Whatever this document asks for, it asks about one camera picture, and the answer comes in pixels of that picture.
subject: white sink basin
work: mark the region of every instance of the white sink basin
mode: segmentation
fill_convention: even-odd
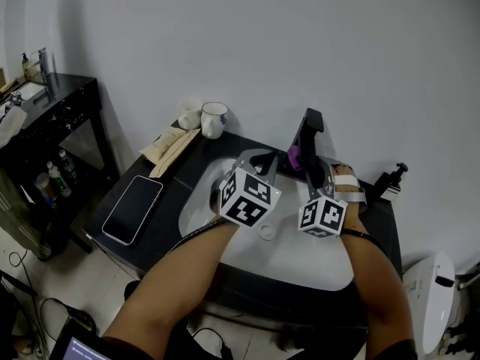
[[[22,85],[18,91],[22,94],[22,99],[28,101],[33,97],[41,96],[47,89],[45,85],[37,84],[36,82],[27,82]]]
[[[209,207],[212,183],[231,170],[234,162],[225,158],[207,167],[181,211],[178,226],[182,236],[215,216]],[[335,236],[317,238],[297,230],[299,206],[309,200],[307,185],[277,174],[274,186],[282,191],[275,210],[259,228],[241,227],[226,247],[221,262],[303,287],[328,291],[346,287],[353,279],[353,271],[342,241]],[[271,240],[259,235],[265,227],[274,234]]]

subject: power cord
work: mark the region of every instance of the power cord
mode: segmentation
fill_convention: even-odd
[[[25,276],[27,277],[28,285],[30,286],[30,288],[33,289],[32,281],[30,280],[29,273],[27,272],[27,268],[25,267],[25,264],[23,263],[23,260],[26,258],[28,252],[29,252],[28,250],[25,250],[25,253],[23,254],[23,256],[20,256],[20,254],[18,252],[12,252],[12,253],[10,253],[10,255],[8,255],[8,262],[14,268],[18,268],[20,265],[22,265],[23,271],[25,272]],[[18,256],[19,262],[17,264],[12,263],[11,258],[12,258],[13,255]],[[44,330],[41,327],[41,320],[40,320],[40,316],[38,314],[38,309],[37,309],[37,303],[35,301],[35,296],[31,295],[31,302],[32,302],[33,307],[34,307],[35,318],[36,318],[38,324],[29,316],[29,314],[26,312],[25,308],[22,306],[22,304],[20,303],[18,298],[7,288],[6,284],[3,283],[3,285],[4,285],[5,289],[8,292],[10,292],[10,294],[16,299],[17,306],[22,311],[25,318],[37,329],[37,333],[40,336],[40,345],[43,347],[43,350],[46,353],[47,358],[49,358],[50,357],[50,351],[48,350],[47,340],[45,339]]]
[[[224,338],[221,337],[221,335],[217,331],[215,331],[214,329],[211,329],[211,328],[201,328],[193,334],[193,338],[195,338],[195,336],[197,336],[199,334],[199,332],[201,332],[201,331],[211,331],[211,332],[215,333],[220,338],[220,340],[222,340],[222,347],[220,349],[220,354],[222,356],[222,359],[233,360],[232,350],[228,346],[225,345]]]
[[[464,301],[467,299],[467,297],[468,297],[468,295],[465,295],[465,296],[461,299],[460,304],[458,305],[458,308],[457,308],[457,315],[455,316],[455,320],[454,320],[454,322],[453,322],[452,324],[450,324],[450,325],[447,327],[447,329],[450,329],[450,328],[451,328],[452,326],[454,326],[455,323],[457,322],[457,320],[458,320],[458,314],[460,313],[460,308],[462,307],[462,304],[463,304]]]
[[[32,318],[29,316],[25,308],[23,307],[22,304],[20,304],[18,298],[8,289],[7,284],[2,280],[1,284],[5,288],[5,291],[8,292],[8,294],[14,299],[13,302],[16,307],[18,307],[19,311],[22,312],[22,315],[25,317],[25,321],[27,322],[28,325],[28,333],[31,334],[31,352],[30,353],[24,353],[24,355],[31,355],[33,353],[33,349],[35,348],[35,344],[37,343],[37,338],[35,337],[35,332],[32,328],[32,325],[35,326],[35,328],[38,330],[37,325],[35,322],[32,320]]]
[[[181,240],[175,244],[173,247],[170,248],[170,250],[166,253],[169,254],[176,248],[180,247],[180,245],[185,244],[186,242],[189,242],[191,239],[194,237],[201,235],[202,233],[207,232],[208,230],[211,230],[212,228],[218,227],[219,225],[225,224],[228,222],[228,220],[225,217],[220,217],[217,220],[212,221],[211,223],[208,223],[207,225],[201,226],[198,229],[195,229],[193,232],[188,233],[187,235],[183,236]]]
[[[47,327],[45,326],[45,323],[44,323],[44,315],[42,314],[42,311],[44,310],[44,305],[46,302],[48,302],[49,300],[53,300],[55,301],[56,303],[62,305],[63,307],[65,307],[65,309],[67,310],[68,312],[68,307],[67,305],[65,305],[64,303],[62,303],[60,300],[58,300],[57,298],[54,298],[54,297],[49,297],[49,298],[46,298],[45,300],[42,301],[42,304],[40,304],[40,324],[43,326],[43,330],[45,331],[46,335],[51,338],[53,341],[57,341],[57,339],[55,339],[50,333],[48,333],[47,331]]]

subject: white appliance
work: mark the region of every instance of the white appliance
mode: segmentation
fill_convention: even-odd
[[[417,262],[403,275],[420,356],[431,353],[443,336],[452,309],[454,285],[455,269],[443,252]]]

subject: sink drain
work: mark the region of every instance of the sink drain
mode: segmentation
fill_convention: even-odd
[[[276,233],[277,231],[271,224],[264,223],[258,227],[258,236],[263,240],[272,240]]]

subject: soap dispenser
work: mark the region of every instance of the soap dispenser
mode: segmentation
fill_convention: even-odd
[[[25,53],[22,53],[23,60],[22,60],[22,71],[23,71],[23,76],[27,77],[29,75],[29,58]]]
[[[397,164],[398,170],[390,174],[384,172],[380,178],[376,181],[374,190],[375,197],[393,201],[397,195],[400,193],[400,181],[402,175],[405,172],[408,172],[408,166],[405,163]]]

